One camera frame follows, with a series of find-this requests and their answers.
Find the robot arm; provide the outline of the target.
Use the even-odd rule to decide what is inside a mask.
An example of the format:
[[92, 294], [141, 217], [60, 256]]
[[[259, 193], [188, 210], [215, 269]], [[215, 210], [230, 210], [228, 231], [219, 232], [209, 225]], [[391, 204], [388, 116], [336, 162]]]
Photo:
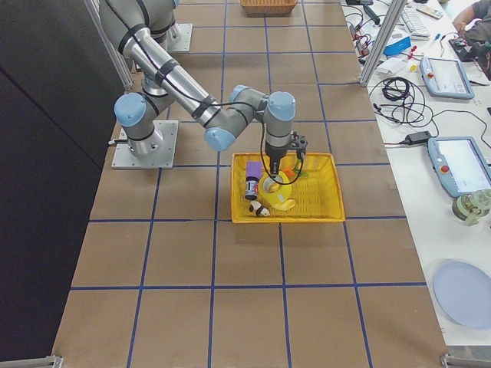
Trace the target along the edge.
[[288, 92], [266, 94], [244, 85], [234, 87], [230, 101], [219, 103], [166, 50], [167, 34], [176, 24], [176, 1], [102, 1], [104, 33], [118, 52], [143, 71], [142, 90], [120, 96], [114, 104], [117, 122], [127, 136], [126, 151], [136, 158], [167, 152], [165, 135], [154, 120], [178, 103], [205, 130], [217, 152], [227, 150], [253, 121], [263, 125], [260, 147], [269, 158], [269, 174], [280, 170], [286, 153], [304, 159], [308, 142], [292, 131], [295, 98]]

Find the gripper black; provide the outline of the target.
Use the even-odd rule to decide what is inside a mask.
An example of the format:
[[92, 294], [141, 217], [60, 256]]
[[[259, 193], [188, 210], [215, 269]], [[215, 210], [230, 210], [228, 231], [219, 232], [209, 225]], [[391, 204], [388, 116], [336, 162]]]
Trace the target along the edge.
[[285, 136], [274, 136], [269, 131], [265, 134], [265, 154], [269, 157], [269, 172], [277, 176], [281, 159], [288, 151], [295, 151], [297, 159], [305, 158], [308, 141], [305, 136], [292, 131]]

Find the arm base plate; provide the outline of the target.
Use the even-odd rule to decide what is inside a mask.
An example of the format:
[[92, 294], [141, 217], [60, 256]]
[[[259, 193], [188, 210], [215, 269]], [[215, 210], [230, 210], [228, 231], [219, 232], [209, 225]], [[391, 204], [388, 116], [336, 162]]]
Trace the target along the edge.
[[171, 54], [189, 53], [192, 34], [193, 24], [180, 24], [176, 22], [167, 32], [167, 51]]
[[178, 137], [178, 120], [154, 120], [153, 134], [141, 141], [130, 140], [120, 131], [113, 169], [172, 169]]

